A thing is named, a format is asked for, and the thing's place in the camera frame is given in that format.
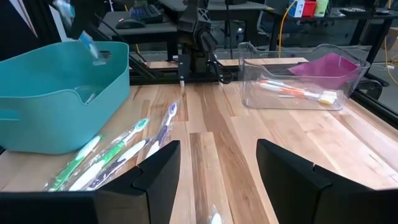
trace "blue object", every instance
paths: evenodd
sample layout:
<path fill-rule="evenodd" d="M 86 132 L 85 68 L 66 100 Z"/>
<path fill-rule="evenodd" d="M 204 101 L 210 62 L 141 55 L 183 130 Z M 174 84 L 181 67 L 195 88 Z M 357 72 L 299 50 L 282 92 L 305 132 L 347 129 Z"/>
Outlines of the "blue object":
<path fill-rule="evenodd" d="M 80 41 L 0 62 L 0 146 L 63 154 L 94 137 L 129 95 L 128 45 L 96 44 L 111 54 L 104 65 Z"/>

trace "desk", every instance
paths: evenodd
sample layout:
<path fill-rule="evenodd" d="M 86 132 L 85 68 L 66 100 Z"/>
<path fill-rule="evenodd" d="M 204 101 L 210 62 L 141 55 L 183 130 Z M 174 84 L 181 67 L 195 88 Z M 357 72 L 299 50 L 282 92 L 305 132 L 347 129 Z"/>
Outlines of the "desk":
<path fill-rule="evenodd" d="M 185 87 L 168 139 L 181 140 L 170 223 L 208 223 L 213 206 L 224 223 L 277 223 L 257 167 L 259 138 L 368 187 L 398 187 L 398 131 L 354 101 L 332 112 L 253 110 L 242 105 L 240 87 L 238 82 Z M 114 137 L 149 116 L 149 127 L 138 138 L 152 136 L 180 90 L 179 85 L 132 86 L 130 97 L 100 132 Z M 40 190 L 71 156 L 6 151 L 0 156 L 0 190 Z"/>
<path fill-rule="evenodd" d="M 172 60 L 173 55 L 178 55 L 177 26 L 169 18 L 164 18 L 163 23 L 147 24 L 143 28 L 117 29 L 116 24 L 119 20 L 128 17 L 128 12 L 107 12 L 103 20 L 123 36 L 129 44 L 167 42 L 167 59 Z M 113 40 L 122 41 L 104 24 L 101 23 L 98 29 Z"/>
<path fill-rule="evenodd" d="M 159 0 L 164 5 L 165 14 L 173 21 L 177 21 L 184 12 L 186 6 L 182 0 Z M 231 20 L 240 20 L 246 22 L 246 29 L 243 41 L 254 41 L 257 38 L 257 20 L 260 12 L 267 9 L 265 4 L 256 2 L 246 2 L 244 4 L 230 5 L 229 18 Z M 209 2 L 209 16 L 212 21 L 226 21 L 226 6 L 223 2 Z"/>
<path fill-rule="evenodd" d="M 282 18 L 285 14 L 285 9 L 265 9 L 263 10 L 264 12 L 268 13 L 269 15 L 272 16 L 274 20 L 274 25 L 272 26 L 272 34 L 271 34 L 271 39 L 269 41 L 269 50 L 277 50 L 277 39 L 279 35 L 279 30 L 280 30 L 280 25 L 282 23 Z M 365 25 L 367 21 L 371 19 L 380 19 L 383 20 L 383 25 L 381 28 L 381 31 L 376 34 L 376 42 L 372 45 L 372 48 L 369 51 L 368 57 L 366 58 L 366 61 L 368 61 L 370 64 L 373 63 L 374 59 L 376 58 L 377 52 L 379 51 L 385 36 L 387 35 L 390 26 L 392 24 L 393 19 L 398 18 L 398 12 L 397 11 L 390 11 L 389 15 L 374 15 L 374 16 L 341 16 L 340 13 L 338 13 L 338 8 L 333 8 L 331 9 L 331 13 L 329 16 L 325 17 L 291 17 L 287 16 L 286 21 L 336 21 L 336 20 L 358 20 L 358 23 L 356 25 L 356 28 L 354 30 L 353 37 L 351 38 L 350 45 L 358 45 L 359 44 L 359 38 L 361 37 L 361 34 L 363 32 L 363 29 L 365 28 Z M 388 82 L 375 77 L 374 75 L 371 75 L 369 73 L 365 74 L 366 78 L 370 78 L 373 80 L 377 80 L 378 82 L 381 83 L 382 86 L 389 86 Z"/>

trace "computer keyboard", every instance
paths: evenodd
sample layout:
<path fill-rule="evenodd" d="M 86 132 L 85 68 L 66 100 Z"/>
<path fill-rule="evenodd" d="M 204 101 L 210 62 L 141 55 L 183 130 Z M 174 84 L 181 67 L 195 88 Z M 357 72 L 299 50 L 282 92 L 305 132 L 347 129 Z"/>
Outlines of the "computer keyboard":
<path fill-rule="evenodd" d="M 146 24 L 163 22 L 163 14 L 152 4 L 148 6 L 135 7 L 130 12 L 133 19 L 139 19 Z"/>

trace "clear plastic container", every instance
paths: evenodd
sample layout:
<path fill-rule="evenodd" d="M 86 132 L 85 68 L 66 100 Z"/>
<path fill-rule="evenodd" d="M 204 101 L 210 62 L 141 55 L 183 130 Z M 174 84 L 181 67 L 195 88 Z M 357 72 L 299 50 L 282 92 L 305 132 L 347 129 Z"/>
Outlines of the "clear plastic container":
<path fill-rule="evenodd" d="M 250 108 L 340 110 L 370 64 L 330 44 L 303 52 L 239 46 L 242 100 Z"/>

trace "computer mouse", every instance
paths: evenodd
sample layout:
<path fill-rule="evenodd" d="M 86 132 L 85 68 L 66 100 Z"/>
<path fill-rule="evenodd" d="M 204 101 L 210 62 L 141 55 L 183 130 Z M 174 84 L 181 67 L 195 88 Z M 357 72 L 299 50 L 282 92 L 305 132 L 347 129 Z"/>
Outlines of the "computer mouse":
<path fill-rule="evenodd" d="M 116 24 L 117 29 L 132 29 L 145 27 L 145 22 L 133 18 L 120 19 Z"/>

